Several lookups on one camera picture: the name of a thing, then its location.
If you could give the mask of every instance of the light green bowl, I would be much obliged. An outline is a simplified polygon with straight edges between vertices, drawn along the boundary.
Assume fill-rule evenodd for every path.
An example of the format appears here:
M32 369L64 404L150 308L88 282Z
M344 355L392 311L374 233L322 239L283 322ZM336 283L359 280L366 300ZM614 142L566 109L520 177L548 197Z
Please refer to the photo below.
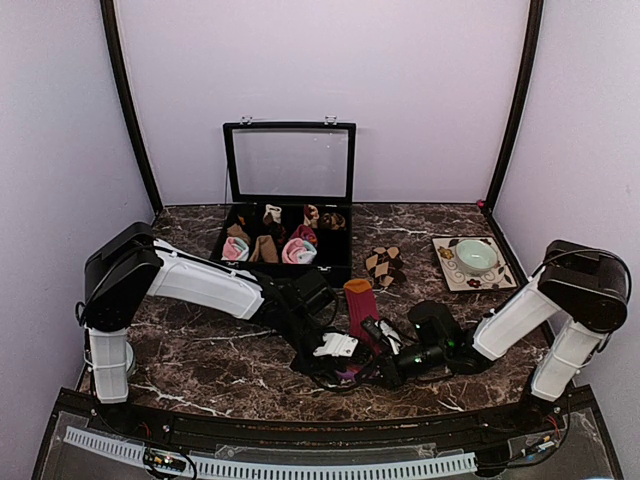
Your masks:
M496 251L480 240L461 241L456 245L456 255L460 269L475 277L487 273L498 263Z

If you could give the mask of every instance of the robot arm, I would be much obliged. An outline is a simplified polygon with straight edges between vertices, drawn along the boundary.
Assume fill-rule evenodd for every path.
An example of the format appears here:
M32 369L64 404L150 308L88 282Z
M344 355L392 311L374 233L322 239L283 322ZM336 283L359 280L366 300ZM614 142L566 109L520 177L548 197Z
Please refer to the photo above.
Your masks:
M272 328L296 350L295 368L303 373L336 369L332 358L314 356L319 348L327 350L328 331L314 315L337 302L316 271L276 284L266 276L188 255L155 239L149 225L136 223L87 260L85 292L86 305L77 316L88 331L90 366L102 403L127 399L126 329L146 295L196 303ZM354 340L349 340L352 347Z
M480 323L473 348L494 361L542 322L564 312L569 318L531 381L531 394L554 401L598 345L624 323L629 286L617 257L580 245L553 242L545 263L550 265Z
M453 373L482 372L542 322L564 312L569 319L530 388L537 398L557 399L626 319L628 270L615 255L595 252L553 242L544 267L475 332L462 331L446 305L421 302L409 312L419 343L377 355L372 368L377 367L378 380L397 387L442 363ZM78 320L88 330L102 403L127 399L126 329L146 295L185 300L272 328L296 351L292 368L305 374L331 378L344 371L345 362L338 357L351 357L356 347L362 353L356 339L315 321L332 301L337 306L335 293L317 271L295 282L276 283L190 256L155 239L144 223L131 225L87 260L85 292ZM370 327L372 338L386 335Z

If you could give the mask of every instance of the sock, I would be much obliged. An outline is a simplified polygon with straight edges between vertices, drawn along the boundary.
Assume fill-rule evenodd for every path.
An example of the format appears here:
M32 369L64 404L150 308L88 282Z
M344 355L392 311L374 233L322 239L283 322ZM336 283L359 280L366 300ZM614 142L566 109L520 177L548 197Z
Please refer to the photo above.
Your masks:
M276 244L273 243L273 238L269 235L262 235L256 238L256 247L251 257L249 257L250 262L258 262L261 259L266 263L278 263Z
M307 225L300 225L296 228L296 231L293 232L291 238L301 238L302 240L306 240L314 247L318 245L318 237L316 236L316 232L313 231L311 227Z
M362 278L349 280L344 284L344 293L349 304L349 317L351 324L349 326L349 335L362 340L364 343L379 352L379 347L369 337L369 334L362 329L361 323L367 317L373 317L380 320L378 307L376 305L376 297L373 295L371 284Z
M222 259L232 262L245 262L249 258L249 245L244 240L228 237L222 247Z
M276 247L282 248L287 243L287 230L281 223L271 222L269 225L269 235L273 239Z
M271 222L282 223L282 208L267 204L262 221L265 225L269 225Z
M377 247L371 250L371 256L365 260L365 268L373 277L373 284L387 288L392 283L404 283L406 275L400 270L404 266L402 252L398 247Z
M318 212L318 209L314 205L304 206L304 224L307 227L318 228L319 218L320 218L320 213Z
M315 247L301 238L289 240L282 250L282 262L293 264L310 264L315 258Z
M320 217L318 227L325 230L346 230L347 220L339 213L325 213Z
M227 228L227 237L236 237L244 240L244 243L247 245L251 245L251 237L247 235L247 233L242 230L242 227L237 223L234 223L229 228Z

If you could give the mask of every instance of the red object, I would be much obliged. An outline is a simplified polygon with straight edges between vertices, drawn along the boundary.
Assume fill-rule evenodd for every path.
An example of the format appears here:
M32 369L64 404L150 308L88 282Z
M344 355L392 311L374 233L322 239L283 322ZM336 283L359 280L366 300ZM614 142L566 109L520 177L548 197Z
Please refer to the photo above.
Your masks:
M349 317L351 318L349 335L363 341L373 348L376 353L379 353L378 345L371 340L369 334L361 326L363 320L367 317L380 320L376 297L373 295L371 284L364 279L350 280L344 285L344 293L349 304Z

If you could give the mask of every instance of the brown marble surface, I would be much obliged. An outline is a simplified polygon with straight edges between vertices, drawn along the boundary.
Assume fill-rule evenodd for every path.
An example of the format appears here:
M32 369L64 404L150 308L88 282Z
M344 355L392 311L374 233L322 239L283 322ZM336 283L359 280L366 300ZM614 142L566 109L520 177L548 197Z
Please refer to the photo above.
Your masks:
M155 231L173 246L208 258L223 216L220 206L169 207ZM504 291L450 293L435 261L434 236L491 235L474 205L354 205L353 235L354 277L366 277L364 259L372 247L402 249L407 283L376 290L376 298L380 314L407 332L406 312L421 300L447 303L461 325L469 327L509 296ZM336 324L348 330L344 301ZM288 421L382 420L512 403L547 351L542 333L536 330L480 375L410 382L395 391L363 386L335 394L289 369L294 352L281 338L197 305L147 298L129 330L129 341L138 362L129 382L134 403L203 415ZM430 374L444 375L444 369ZM87 389L86 381L82 388Z

